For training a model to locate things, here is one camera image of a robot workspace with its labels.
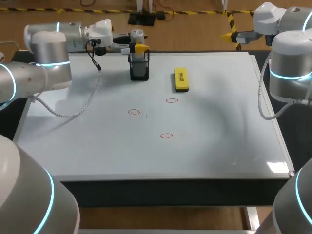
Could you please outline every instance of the black stand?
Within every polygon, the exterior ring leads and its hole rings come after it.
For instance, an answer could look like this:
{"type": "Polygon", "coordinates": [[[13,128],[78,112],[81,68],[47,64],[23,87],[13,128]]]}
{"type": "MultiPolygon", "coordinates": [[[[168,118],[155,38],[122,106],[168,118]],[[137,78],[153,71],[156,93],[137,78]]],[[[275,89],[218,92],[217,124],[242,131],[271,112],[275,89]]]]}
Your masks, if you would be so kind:
{"type": "Polygon", "coordinates": [[[130,14],[128,24],[132,25],[143,25],[143,26],[154,26],[155,14],[146,11],[133,12],[130,14]]]}

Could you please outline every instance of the black power cable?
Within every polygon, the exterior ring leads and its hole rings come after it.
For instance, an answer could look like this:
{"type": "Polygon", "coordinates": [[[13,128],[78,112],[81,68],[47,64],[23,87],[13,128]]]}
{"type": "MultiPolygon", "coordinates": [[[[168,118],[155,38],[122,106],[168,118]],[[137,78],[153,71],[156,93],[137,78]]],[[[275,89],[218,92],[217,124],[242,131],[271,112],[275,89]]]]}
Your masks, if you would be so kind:
{"type": "Polygon", "coordinates": [[[96,62],[95,59],[94,59],[94,50],[95,50],[95,46],[97,44],[101,44],[101,39],[91,39],[91,40],[88,40],[86,42],[86,45],[85,45],[85,50],[86,50],[87,54],[89,55],[89,57],[91,58],[92,63],[94,64],[94,66],[97,67],[97,69],[100,71],[100,70],[102,70],[102,68],[99,65],[99,63],[96,62]],[[88,44],[90,42],[91,42],[91,46],[92,46],[92,55],[90,54],[90,52],[88,51],[88,48],[87,48],[87,46],[88,46],[88,44]]]}
{"type": "Polygon", "coordinates": [[[82,3],[82,0],[80,0],[80,5],[81,6],[92,6],[94,3],[96,3],[96,0],[93,0],[93,2],[91,4],[89,4],[89,5],[85,5],[85,4],[82,3]]]}
{"type": "Polygon", "coordinates": [[[162,5],[162,4],[159,2],[159,0],[157,0],[157,3],[158,3],[162,8],[170,9],[170,10],[172,11],[172,17],[171,17],[171,19],[170,19],[170,20],[164,20],[164,21],[166,21],[166,22],[172,21],[172,20],[174,19],[174,17],[175,17],[175,11],[174,11],[171,7],[169,7],[169,6],[164,6],[164,5],[162,5]]]}

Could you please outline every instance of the robotic arm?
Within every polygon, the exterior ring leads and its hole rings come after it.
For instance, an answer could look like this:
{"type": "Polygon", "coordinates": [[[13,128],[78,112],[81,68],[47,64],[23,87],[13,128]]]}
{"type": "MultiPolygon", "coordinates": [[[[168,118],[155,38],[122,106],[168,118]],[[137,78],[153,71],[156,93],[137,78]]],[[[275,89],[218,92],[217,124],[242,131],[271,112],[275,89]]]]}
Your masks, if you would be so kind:
{"type": "Polygon", "coordinates": [[[24,40],[38,64],[0,64],[0,103],[69,87],[68,52],[85,51],[87,44],[94,42],[96,55],[104,55],[107,47],[128,53],[129,43],[144,44],[145,35],[136,29],[113,36],[111,21],[105,19],[86,27],[78,22],[27,25],[24,40]]]}

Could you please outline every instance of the red circle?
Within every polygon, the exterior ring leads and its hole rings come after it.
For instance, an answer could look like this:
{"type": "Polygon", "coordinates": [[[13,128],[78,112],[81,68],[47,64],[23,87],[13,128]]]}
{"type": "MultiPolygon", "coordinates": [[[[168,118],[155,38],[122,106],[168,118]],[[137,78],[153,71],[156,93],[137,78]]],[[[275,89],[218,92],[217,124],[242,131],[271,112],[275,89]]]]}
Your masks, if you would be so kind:
{"type": "Polygon", "coordinates": [[[178,101],[177,98],[169,98],[169,99],[166,100],[167,103],[175,103],[177,101],[178,101]]]}
{"type": "Polygon", "coordinates": [[[160,138],[162,139],[169,139],[169,138],[172,138],[174,135],[171,134],[171,133],[163,133],[160,135],[160,138]]]}
{"type": "Polygon", "coordinates": [[[137,109],[131,109],[131,110],[128,111],[128,114],[130,114],[130,115],[138,115],[138,114],[140,114],[140,111],[137,110],[137,109]]]}

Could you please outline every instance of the cable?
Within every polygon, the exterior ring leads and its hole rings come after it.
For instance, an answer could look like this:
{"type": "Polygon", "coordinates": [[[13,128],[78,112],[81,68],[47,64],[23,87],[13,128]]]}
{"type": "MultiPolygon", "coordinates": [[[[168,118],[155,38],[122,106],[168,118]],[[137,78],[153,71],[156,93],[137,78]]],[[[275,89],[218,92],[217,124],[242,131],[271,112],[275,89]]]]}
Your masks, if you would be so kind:
{"type": "Polygon", "coordinates": [[[156,11],[157,11],[157,6],[156,6],[156,4],[154,3],[154,1],[153,1],[153,6],[155,7],[155,11],[153,11],[152,13],[156,13],[156,11]]]}
{"type": "Polygon", "coordinates": [[[35,100],[37,100],[38,102],[40,102],[50,113],[54,114],[55,116],[58,116],[58,117],[62,117],[62,118],[72,118],[72,117],[77,117],[79,116],[80,114],[82,114],[86,109],[87,107],[90,105],[90,103],[92,102],[93,98],[94,98],[94,95],[96,94],[97,90],[98,90],[98,87],[99,87],[99,84],[101,82],[101,78],[102,78],[102,72],[99,71],[98,72],[98,81],[97,81],[97,85],[94,89],[94,91],[92,92],[89,100],[87,101],[87,103],[83,106],[83,108],[75,113],[75,114],[71,114],[71,115],[63,115],[63,114],[59,114],[59,113],[56,113],[54,110],[52,110],[48,104],[46,104],[41,98],[39,98],[38,96],[32,96],[32,98],[34,98],[35,100]]]}
{"type": "Polygon", "coordinates": [[[171,7],[169,7],[169,6],[163,6],[163,5],[159,2],[159,0],[157,0],[157,3],[158,3],[162,8],[170,9],[170,10],[172,11],[172,17],[171,17],[171,19],[170,19],[170,20],[164,20],[164,21],[166,21],[166,22],[172,21],[172,20],[174,19],[174,17],[175,17],[175,11],[174,11],[171,7]]]}
{"type": "Polygon", "coordinates": [[[280,117],[290,106],[295,105],[295,104],[303,104],[303,105],[310,105],[312,106],[312,102],[308,101],[307,99],[299,99],[299,100],[292,100],[291,102],[287,103],[285,106],[283,106],[274,116],[265,116],[263,111],[262,111],[262,107],[261,107],[261,93],[262,93],[262,84],[263,84],[263,77],[264,77],[264,73],[265,70],[267,68],[268,62],[271,58],[271,52],[269,53],[267,59],[264,62],[264,65],[262,67],[261,70],[261,76],[260,76],[260,81],[259,81],[259,90],[258,90],[258,109],[260,112],[260,115],[266,119],[266,120],[272,120],[275,118],[280,117]]]}
{"type": "Polygon", "coordinates": [[[81,6],[92,6],[92,5],[95,4],[95,3],[96,3],[96,0],[93,0],[93,2],[92,2],[91,4],[85,5],[85,4],[82,3],[82,0],[80,0],[80,5],[81,5],[81,6]]]}
{"type": "Polygon", "coordinates": [[[21,50],[20,46],[15,41],[0,41],[0,44],[15,44],[19,50],[21,50]]]}
{"type": "Polygon", "coordinates": [[[95,46],[96,46],[96,44],[100,44],[101,43],[101,40],[100,39],[90,39],[90,40],[88,40],[87,42],[86,42],[86,44],[85,44],[85,50],[86,50],[86,52],[87,52],[87,54],[89,55],[89,57],[91,58],[91,60],[92,60],[92,63],[94,64],[94,66],[100,71],[100,70],[102,70],[102,68],[101,68],[101,66],[99,65],[99,63],[98,62],[96,62],[95,61],[95,59],[94,59],[94,50],[95,50],[95,46]],[[91,46],[92,46],[92,55],[90,55],[90,52],[88,51],[88,48],[87,48],[87,46],[88,46],[88,44],[91,42],[91,46]]]}

